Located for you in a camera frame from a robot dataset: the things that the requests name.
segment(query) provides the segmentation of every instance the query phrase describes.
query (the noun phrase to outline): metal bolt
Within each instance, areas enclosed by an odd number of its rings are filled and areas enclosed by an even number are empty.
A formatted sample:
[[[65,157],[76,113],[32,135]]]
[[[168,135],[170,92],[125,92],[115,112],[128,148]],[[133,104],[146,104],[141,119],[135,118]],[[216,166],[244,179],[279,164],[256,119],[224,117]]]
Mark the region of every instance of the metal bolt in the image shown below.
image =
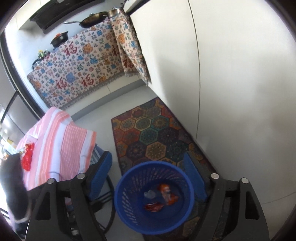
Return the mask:
[[[217,174],[217,173],[212,173],[211,174],[211,178],[213,178],[213,179],[219,179],[219,175]]]
[[[243,177],[243,178],[242,178],[242,182],[245,183],[245,184],[247,184],[247,183],[249,183],[249,180],[246,179],[245,177]]]
[[[54,178],[50,178],[47,180],[47,183],[48,184],[53,184],[55,182],[55,179]]]
[[[83,179],[83,178],[85,178],[85,174],[84,174],[84,173],[79,173],[79,174],[77,175],[77,178],[78,178],[78,179]]]

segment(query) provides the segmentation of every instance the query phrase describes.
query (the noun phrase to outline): white cabinet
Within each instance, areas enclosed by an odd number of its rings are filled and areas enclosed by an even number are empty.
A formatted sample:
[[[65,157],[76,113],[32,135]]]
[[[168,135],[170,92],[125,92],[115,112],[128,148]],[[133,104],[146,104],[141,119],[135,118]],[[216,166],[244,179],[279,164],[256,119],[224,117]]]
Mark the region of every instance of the white cabinet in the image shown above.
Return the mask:
[[[247,177],[262,204],[295,192],[292,35],[265,1],[189,2],[200,55],[198,144],[224,178]]]
[[[131,15],[151,76],[148,86],[196,136],[199,62],[187,0],[151,0]]]
[[[40,0],[28,0],[16,13],[17,28],[27,28],[31,26],[30,17],[41,8]]]

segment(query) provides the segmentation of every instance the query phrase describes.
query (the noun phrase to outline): patterned cloth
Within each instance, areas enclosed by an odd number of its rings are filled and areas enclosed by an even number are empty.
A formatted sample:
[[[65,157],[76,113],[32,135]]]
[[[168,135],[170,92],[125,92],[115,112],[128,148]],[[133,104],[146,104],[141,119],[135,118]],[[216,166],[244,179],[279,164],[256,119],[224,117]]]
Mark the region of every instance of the patterned cloth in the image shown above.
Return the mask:
[[[122,13],[112,21],[73,36],[27,76],[48,107],[65,110],[116,78],[138,71],[147,83],[149,74],[129,17]]]
[[[112,127],[122,175],[131,167],[150,160],[166,161],[183,169],[183,153],[187,151],[191,151],[201,164],[215,172],[188,132],[158,97],[114,117]],[[166,234],[143,235],[144,239],[188,240],[205,207],[206,203],[196,200],[191,215],[184,224]],[[228,212],[220,218],[221,225],[213,240],[222,236],[227,214]]]
[[[85,172],[95,141],[96,132],[76,126],[65,111],[50,108],[17,146],[20,150],[26,143],[35,143],[31,170],[24,171],[26,189],[31,190],[51,177],[57,181],[70,180]]]
[[[148,84],[149,72],[130,17],[121,11],[110,21],[119,46],[121,61],[124,63],[127,55],[141,75],[142,80]]]

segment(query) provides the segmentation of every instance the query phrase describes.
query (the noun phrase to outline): pink striped towel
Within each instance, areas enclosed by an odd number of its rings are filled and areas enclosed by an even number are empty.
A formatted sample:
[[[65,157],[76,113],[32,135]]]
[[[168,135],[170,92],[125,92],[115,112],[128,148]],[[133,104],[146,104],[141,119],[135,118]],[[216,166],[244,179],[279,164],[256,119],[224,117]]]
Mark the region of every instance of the pink striped towel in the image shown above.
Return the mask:
[[[76,126],[70,115],[50,108],[21,139],[17,150],[35,142],[31,170],[24,170],[24,184],[31,190],[53,177],[70,180],[85,172],[96,141],[96,132]]]

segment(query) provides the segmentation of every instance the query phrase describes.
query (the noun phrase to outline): colorful floor mat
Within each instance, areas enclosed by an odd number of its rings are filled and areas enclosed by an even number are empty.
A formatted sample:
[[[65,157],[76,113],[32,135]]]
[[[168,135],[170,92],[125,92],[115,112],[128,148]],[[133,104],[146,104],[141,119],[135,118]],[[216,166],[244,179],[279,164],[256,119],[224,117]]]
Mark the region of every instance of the colorful floor mat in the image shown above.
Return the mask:
[[[122,175],[131,167],[151,160],[166,161],[183,169],[183,153],[186,151],[191,151],[201,164],[215,172],[188,132],[158,97],[114,117],[112,127]],[[144,239],[188,240],[205,206],[206,203],[196,201],[190,217],[183,225],[170,233],[144,235]],[[217,230],[214,240],[220,238],[222,232],[221,228]]]

